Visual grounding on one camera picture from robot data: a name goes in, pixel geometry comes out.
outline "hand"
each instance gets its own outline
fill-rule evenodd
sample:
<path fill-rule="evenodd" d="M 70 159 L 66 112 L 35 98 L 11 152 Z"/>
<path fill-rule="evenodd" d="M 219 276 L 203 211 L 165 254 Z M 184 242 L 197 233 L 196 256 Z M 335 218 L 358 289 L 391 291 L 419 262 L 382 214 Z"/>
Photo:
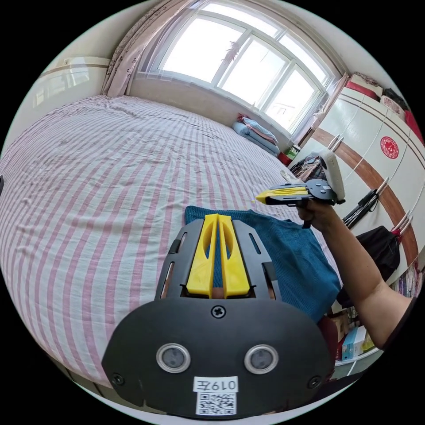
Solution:
<path fill-rule="evenodd" d="M 297 207 L 301 220 L 311 221 L 311 225 L 324 233 L 332 229 L 340 221 L 332 206 L 323 202 L 309 201 L 305 208 Z"/>

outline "white wardrobe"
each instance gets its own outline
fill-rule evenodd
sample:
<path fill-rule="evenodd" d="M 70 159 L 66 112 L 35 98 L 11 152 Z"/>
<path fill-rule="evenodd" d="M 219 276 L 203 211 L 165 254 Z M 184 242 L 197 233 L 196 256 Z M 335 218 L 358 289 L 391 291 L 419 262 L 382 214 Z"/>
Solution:
<path fill-rule="evenodd" d="M 413 232 L 406 228 L 409 231 L 403 234 L 403 238 L 409 238 L 410 253 L 406 256 L 400 244 L 401 262 L 388 281 L 391 284 L 416 260 L 412 252 L 421 252 L 425 246 L 425 147 L 391 109 L 344 88 L 291 167 L 311 152 L 323 150 L 335 136 L 339 140 L 343 138 L 340 144 L 333 145 L 346 193 L 346 202 L 336 206 L 341 218 L 371 188 L 378 189 L 379 181 L 388 182 L 384 188 L 388 192 L 381 195 L 382 202 L 352 229 L 353 233 L 359 235 L 380 225 L 391 230 L 398 224 L 393 222 L 394 217 L 404 214 L 410 219 Z"/>

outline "window frame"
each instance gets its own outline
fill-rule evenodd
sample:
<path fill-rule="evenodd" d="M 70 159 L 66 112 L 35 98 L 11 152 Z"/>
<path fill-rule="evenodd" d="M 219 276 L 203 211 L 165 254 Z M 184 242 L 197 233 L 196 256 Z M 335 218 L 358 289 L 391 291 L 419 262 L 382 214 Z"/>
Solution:
<path fill-rule="evenodd" d="M 276 127 L 289 140 L 292 140 L 294 135 L 299 130 L 298 127 L 300 127 L 302 122 L 306 119 L 306 114 L 308 113 L 308 111 L 317 108 L 318 105 L 323 101 L 323 99 L 328 96 L 330 87 L 335 82 L 335 80 L 338 79 L 338 77 L 335 75 L 333 70 L 324 67 L 325 62 L 320 58 L 319 55 L 317 55 L 316 52 L 309 48 L 309 46 L 305 42 L 303 42 L 303 40 L 297 34 L 295 34 L 294 31 L 285 27 L 282 23 L 275 22 L 273 19 L 262 14 L 262 20 L 264 20 L 269 25 L 276 27 L 277 31 L 275 35 L 274 37 L 271 37 L 245 22 L 239 21 L 235 18 L 221 15 L 219 13 L 204 11 L 201 9 L 209 3 L 221 4 L 227 7 L 230 6 L 244 13 L 250 12 L 250 8 L 232 2 L 223 2 L 221 0 L 206 0 L 202 4 L 199 4 L 197 8 L 191 10 L 191 13 L 185 17 L 184 21 L 181 20 L 177 22 L 177 25 L 175 25 L 175 27 L 171 29 L 170 33 L 167 36 L 167 41 L 163 44 L 158 53 L 156 53 L 148 74 L 153 74 L 158 77 L 165 77 L 171 80 L 178 79 L 186 83 L 195 84 L 205 89 L 212 90 L 217 94 L 224 96 L 252 110 L 254 113 L 262 117 L 265 121 Z M 161 69 L 161 66 L 166 63 L 170 53 L 172 52 L 172 50 L 186 31 L 186 29 L 191 25 L 191 23 L 195 19 L 206 19 L 221 25 L 225 25 L 230 28 L 242 30 L 241 35 L 235 41 L 239 42 L 243 49 L 241 49 L 241 51 L 237 54 L 235 60 L 231 62 L 227 60 L 222 61 L 210 83 L 195 77 L 188 76 L 186 74 L 181 74 L 174 71 L 165 71 Z M 304 65 L 301 60 L 296 58 L 288 49 L 286 49 L 285 46 L 283 46 L 279 42 L 279 40 L 287 33 L 302 49 L 306 51 L 306 53 L 323 70 L 326 75 L 326 79 L 323 83 L 321 83 L 316 78 L 316 76 L 307 68 L 307 66 Z M 248 48 L 248 46 L 252 42 L 251 41 L 247 43 L 250 38 L 252 40 L 257 39 L 258 41 L 260 41 L 261 44 L 264 44 L 267 49 L 270 49 L 273 53 L 277 54 L 286 63 L 285 66 L 279 72 L 279 78 L 274 79 L 273 84 L 271 84 L 269 89 L 265 91 L 265 93 L 259 100 L 258 105 L 251 105 L 243 99 L 237 97 L 236 95 L 233 95 L 231 92 L 227 92 L 222 89 L 227 78 L 235 68 L 240 58 L 243 56 L 243 52 Z M 272 117 L 268 116 L 265 111 L 267 110 L 268 106 L 273 102 L 274 98 L 282 89 L 285 82 L 295 69 L 297 69 L 297 71 L 306 79 L 306 81 L 316 90 L 312 95 L 311 101 L 299 112 L 293 124 L 288 130 L 286 130 Z M 147 72 L 143 71 L 138 71 L 138 73 L 147 74 Z"/>

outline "striped bedsheet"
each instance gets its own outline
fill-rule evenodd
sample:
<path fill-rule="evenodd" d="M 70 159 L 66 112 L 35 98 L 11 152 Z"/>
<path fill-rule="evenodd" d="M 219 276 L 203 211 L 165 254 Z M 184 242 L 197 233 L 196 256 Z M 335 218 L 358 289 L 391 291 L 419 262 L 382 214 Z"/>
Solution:
<path fill-rule="evenodd" d="M 0 162 L 0 267 L 29 332 L 66 368 L 110 386 L 108 340 L 153 300 L 185 207 L 300 222 L 295 209 L 253 202 L 282 182 L 281 170 L 232 129 L 135 97 L 96 96 L 46 115 Z"/>

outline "person's arm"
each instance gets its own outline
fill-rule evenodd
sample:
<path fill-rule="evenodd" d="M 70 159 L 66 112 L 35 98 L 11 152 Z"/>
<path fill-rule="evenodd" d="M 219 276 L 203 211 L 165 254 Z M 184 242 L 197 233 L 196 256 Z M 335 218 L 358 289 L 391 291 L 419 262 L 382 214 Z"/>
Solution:
<path fill-rule="evenodd" d="M 299 214 L 322 232 L 361 321 L 375 346 L 383 348 L 411 300 L 384 282 L 373 259 L 332 207 L 310 202 Z"/>

